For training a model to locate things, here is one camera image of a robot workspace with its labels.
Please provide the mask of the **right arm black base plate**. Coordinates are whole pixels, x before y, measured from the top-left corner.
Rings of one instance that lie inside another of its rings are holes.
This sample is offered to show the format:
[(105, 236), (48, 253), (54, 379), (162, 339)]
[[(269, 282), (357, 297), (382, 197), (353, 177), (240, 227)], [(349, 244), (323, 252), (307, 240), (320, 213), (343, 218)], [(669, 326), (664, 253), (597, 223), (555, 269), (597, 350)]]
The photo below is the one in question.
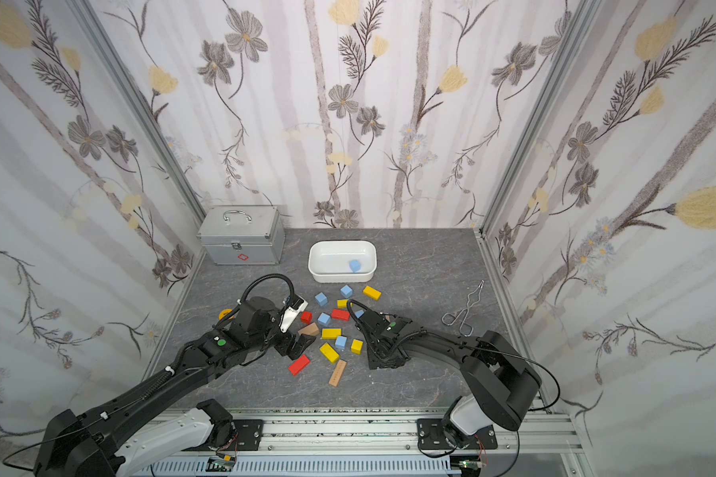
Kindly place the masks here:
[(419, 449), (425, 452), (446, 452), (463, 450), (495, 450), (498, 447), (492, 425), (479, 429), (472, 435), (465, 434), (450, 423), (439, 419), (418, 419), (416, 421)]

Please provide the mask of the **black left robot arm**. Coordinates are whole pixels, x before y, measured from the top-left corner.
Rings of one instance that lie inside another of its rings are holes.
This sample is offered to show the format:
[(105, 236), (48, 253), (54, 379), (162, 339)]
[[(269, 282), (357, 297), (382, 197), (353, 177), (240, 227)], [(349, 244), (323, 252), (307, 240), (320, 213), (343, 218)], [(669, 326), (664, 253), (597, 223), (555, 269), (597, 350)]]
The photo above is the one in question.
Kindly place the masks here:
[(129, 476), (181, 450), (249, 446), (250, 431), (214, 399), (173, 421), (149, 423), (224, 373), (252, 364), (252, 353), (277, 347), (286, 357), (300, 357), (302, 351), (294, 347), (298, 339), (289, 329), (305, 307), (297, 295), (282, 307), (262, 297), (241, 300), (150, 378), (80, 415), (63, 411), (54, 417), (39, 444), (34, 475)]

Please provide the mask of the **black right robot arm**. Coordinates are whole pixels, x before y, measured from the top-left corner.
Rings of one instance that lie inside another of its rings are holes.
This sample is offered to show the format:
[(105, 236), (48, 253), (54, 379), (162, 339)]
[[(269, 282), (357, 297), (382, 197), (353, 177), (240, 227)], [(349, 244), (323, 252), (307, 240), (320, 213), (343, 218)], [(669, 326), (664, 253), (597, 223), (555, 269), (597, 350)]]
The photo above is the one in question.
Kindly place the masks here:
[(541, 388), (530, 362), (496, 332), (457, 337), (368, 308), (349, 315), (365, 339), (370, 369), (398, 369), (420, 358), (453, 368), (465, 380), (468, 395), (455, 399), (438, 421), (418, 422), (423, 453), (437, 450), (447, 456), (480, 445), (483, 433), (495, 425), (519, 430)]

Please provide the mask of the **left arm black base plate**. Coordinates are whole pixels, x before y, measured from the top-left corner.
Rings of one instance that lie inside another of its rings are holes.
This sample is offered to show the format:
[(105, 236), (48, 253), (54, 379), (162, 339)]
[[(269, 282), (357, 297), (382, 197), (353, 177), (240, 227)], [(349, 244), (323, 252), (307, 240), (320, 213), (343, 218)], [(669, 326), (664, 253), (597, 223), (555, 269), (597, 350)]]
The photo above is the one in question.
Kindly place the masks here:
[(233, 419), (214, 425), (205, 444), (216, 452), (257, 451), (265, 422), (262, 419)]

